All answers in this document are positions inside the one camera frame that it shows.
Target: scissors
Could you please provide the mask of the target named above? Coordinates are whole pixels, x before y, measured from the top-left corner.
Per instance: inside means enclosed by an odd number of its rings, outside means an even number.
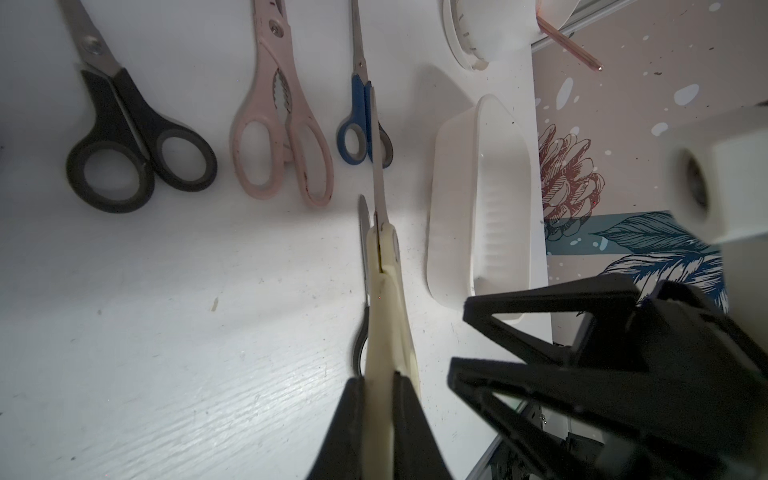
[[[304,98],[293,63],[293,42],[282,0],[253,0],[253,22],[256,24],[257,72],[253,87],[240,114],[235,119],[232,157],[240,185],[251,197],[262,200],[273,197],[283,183],[283,164],[293,161],[299,189],[310,204],[325,207],[333,193],[333,162],[330,149]],[[280,122],[275,105],[274,89],[285,92],[288,117]],[[240,141],[245,127],[259,122],[270,134],[272,172],[263,186],[254,185],[240,163]],[[326,191],[320,199],[310,195],[307,186],[306,163],[299,139],[301,127],[308,127],[317,139],[326,167]]]
[[[371,88],[371,119],[378,122]],[[384,167],[379,130],[373,129],[373,227],[366,235],[368,255],[368,352],[362,412],[362,477],[392,478],[394,427],[392,386],[395,372],[410,378],[420,396],[419,367],[402,286],[400,247],[389,222],[384,197]]]
[[[353,59],[355,61],[354,74],[352,76],[352,113],[341,124],[336,134],[336,146],[339,148],[341,158],[350,165],[359,165],[366,159],[366,153],[373,161],[372,131],[374,123],[371,121],[371,81],[368,79],[368,67],[366,56],[362,52],[362,30],[360,29],[360,8],[357,0],[352,0],[352,41],[354,48]],[[352,154],[346,148],[346,132],[352,129],[357,135],[359,150]],[[384,143],[384,168],[392,164],[392,141],[386,134],[381,124],[379,136]]]
[[[141,208],[149,201],[154,192],[155,173],[177,190],[197,192],[208,188],[214,182],[218,168],[210,145],[189,128],[170,122],[152,110],[141,97],[128,70],[112,56],[107,42],[79,0],[59,0],[59,3],[80,57],[99,72],[81,71],[96,108],[96,122],[67,158],[67,179],[72,190],[92,207],[124,214]],[[149,158],[142,153],[131,125],[135,127]],[[163,143],[172,137],[189,141],[202,153],[205,171],[201,177],[185,180],[168,167],[163,156]],[[136,168],[139,187],[130,198],[115,200],[101,195],[86,180],[86,163],[102,150],[114,150],[125,155]]]

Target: black handle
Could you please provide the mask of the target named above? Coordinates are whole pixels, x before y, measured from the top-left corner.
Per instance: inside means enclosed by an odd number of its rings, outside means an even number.
[[[362,316],[362,322],[360,323],[360,329],[357,331],[355,337],[355,345],[352,347],[352,368],[355,370],[355,374],[358,377],[362,376],[362,348],[366,344],[368,339],[368,316],[370,307],[366,305],[366,311]]]
[[[95,73],[81,71],[85,86],[96,108],[96,123],[88,135],[75,145],[67,157],[67,180],[72,190],[86,203],[110,214],[125,214],[144,206],[154,191],[154,172],[141,153],[109,80]],[[96,193],[85,179],[88,159],[100,150],[117,151],[136,167],[139,188],[126,200],[113,200]]]
[[[386,134],[381,124],[379,124],[379,137],[384,144],[384,159],[382,161],[382,166],[387,168],[392,164],[392,157],[395,156],[395,153],[392,150],[392,141],[389,139],[389,135]]]
[[[123,105],[131,115],[139,135],[144,139],[152,167],[160,178],[173,188],[186,192],[198,192],[208,188],[214,182],[218,171],[216,155],[210,145],[189,128],[170,122],[153,110],[141,96],[125,68],[122,68],[112,78],[112,81]],[[202,177],[196,180],[185,180],[168,167],[163,157],[163,142],[172,137],[182,138],[190,142],[202,153],[205,159],[205,172]]]

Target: blue handle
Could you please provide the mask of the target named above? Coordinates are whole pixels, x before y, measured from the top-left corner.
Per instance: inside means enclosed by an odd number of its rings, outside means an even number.
[[[366,152],[368,153],[368,158],[373,161],[373,129],[370,127],[371,125],[371,82],[368,82],[368,84],[363,88],[363,93],[365,95],[366,99],[366,125],[369,126],[369,128],[366,129]],[[389,135],[386,134],[384,129],[382,128],[381,124],[379,124],[379,138],[381,138],[382,143],[384,144],[384,158],[382,159],[382,165],[384,168],[387,168],[389,165],[392,164],[392,141],[389,139]]]
[[[368,129],[371,112],[368,107],[368,100],[371,95],[371,83],[362,84],[359,75],[352,76],[352,114],[349,116],[336,134],[336,146],[339,148],[339,155],[350,165],[360,165],[366,159],[366,152],[370,154],[371,134]],[[352,128],[357,134],[358,143],[360,143],[360,152],[358,155],[351,155],[346,149],[346,132]]]

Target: pink scissors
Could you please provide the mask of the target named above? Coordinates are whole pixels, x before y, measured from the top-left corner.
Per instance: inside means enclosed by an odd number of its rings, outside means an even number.
[[[233,160],[240,185],[251,197],[265,200],[273,197],[283,183],[284,164],[293,161],[299,189],[310,204],[325,207],[333,193],[333,162],[330,149],[304,98],[293,63],[293,42],[282,0],[253,0],[253,22],[256,24],[256,80],[235,120]],[[285,91],[288,117],[280,122],[275,105],[274,85],[279,80]],[[272,173],[266,184],[252,184],[240,163],[240,140],[250,122],[263,124],[270,134]],[[306,178],[306,162],[299,138],[301,127],[308,127],[317,139],[326,167],[326,191],[319,199],[310,194]]]

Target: black scissors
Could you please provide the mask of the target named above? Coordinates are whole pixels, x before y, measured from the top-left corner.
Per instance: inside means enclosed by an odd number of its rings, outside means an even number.
[[[91,206],[113,214],[132,212],[144,206],[154,192],[154,173],[177,190],[197,192],[216,178],[218,164],[210,145],[187,127],[175,124],[152,110],[141,97],[128,71],[121,67],[79,0],[59,0],[70,33],[83,61],[100,74],[83,70],[83,80],[96,107],[96,123],[75,145],[67,158],[67,179],[72,190]],[[135,127],[149,158],[131,131]],[[205,172],[196,180],[176,175],[163,157],[163,143],[172,137],[189,141],[205,160]],[[139,187],[133,196],[114,200],[99,194],[85,178],[85,165],[101,150],[117,151],[135,166]]]

